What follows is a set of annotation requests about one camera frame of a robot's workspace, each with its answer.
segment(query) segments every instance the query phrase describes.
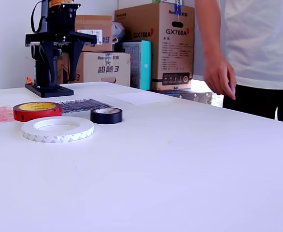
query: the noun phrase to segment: person's hand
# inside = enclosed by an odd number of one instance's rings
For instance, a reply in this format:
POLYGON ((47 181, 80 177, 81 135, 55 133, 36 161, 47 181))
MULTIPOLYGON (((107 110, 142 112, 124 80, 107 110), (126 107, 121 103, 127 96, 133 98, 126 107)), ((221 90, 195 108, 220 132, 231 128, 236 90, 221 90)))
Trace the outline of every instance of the person's hand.
POLYGON ((226 95, 235 100, 236 78, 234 68, 220 55, 206 56, 204 81, 218 95, 226 95))

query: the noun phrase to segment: white double-sided tape roll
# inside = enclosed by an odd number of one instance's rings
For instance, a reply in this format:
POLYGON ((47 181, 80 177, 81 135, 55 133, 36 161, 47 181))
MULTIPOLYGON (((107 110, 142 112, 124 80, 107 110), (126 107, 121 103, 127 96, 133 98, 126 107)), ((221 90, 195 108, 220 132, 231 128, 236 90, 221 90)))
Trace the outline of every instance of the white double-sided tape roll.
POLYGON ((28 140, 40 143, 64 143, 89 137, 94 124, 79 117, 39 118, 21 127, 22 135, 28 140))

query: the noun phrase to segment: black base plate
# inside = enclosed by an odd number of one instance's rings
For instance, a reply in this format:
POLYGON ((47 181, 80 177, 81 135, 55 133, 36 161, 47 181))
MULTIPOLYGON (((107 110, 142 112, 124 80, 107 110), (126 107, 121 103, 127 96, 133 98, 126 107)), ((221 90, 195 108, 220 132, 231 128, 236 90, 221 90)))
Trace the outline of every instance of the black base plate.
POLYGON ((25 87, 41 98, 64 97, 74 95, 74 91, 65 87, 55 87, 53 89, 36 88, 33 85, 25 84, 25 87))

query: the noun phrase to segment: red tape roll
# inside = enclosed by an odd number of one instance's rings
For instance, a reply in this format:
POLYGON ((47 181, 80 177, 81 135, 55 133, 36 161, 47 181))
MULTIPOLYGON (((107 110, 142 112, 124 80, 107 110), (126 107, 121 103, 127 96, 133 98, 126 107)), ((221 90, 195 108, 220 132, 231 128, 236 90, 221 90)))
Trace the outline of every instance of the red tape roll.
POLYGON ((62 116, 62 106, 53 102, 30 102, 13 108, 14 119, 29 122, 42 117, 62 116))

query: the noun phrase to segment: tape roll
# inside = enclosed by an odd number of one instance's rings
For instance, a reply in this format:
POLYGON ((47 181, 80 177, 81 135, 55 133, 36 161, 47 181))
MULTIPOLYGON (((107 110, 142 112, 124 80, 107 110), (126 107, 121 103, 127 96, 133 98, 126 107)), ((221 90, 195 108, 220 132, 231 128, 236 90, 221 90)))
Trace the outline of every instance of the tape roll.
POLYGON ((123 111, 117 108, 101 108, 91 111, 91 121, 97 124, 116 124, 123 121, 123 111))
POLYGON ((14 119, 19 122, 29 122, 42 117, 62 115, 62 106, 52 102, 30 102, 13 108, 14 119))
POLYGON ((49 117, 27 122, 21 127, 24 138, 40 143, 65 143, 93 134, 94 124, 79 117, 49 117))

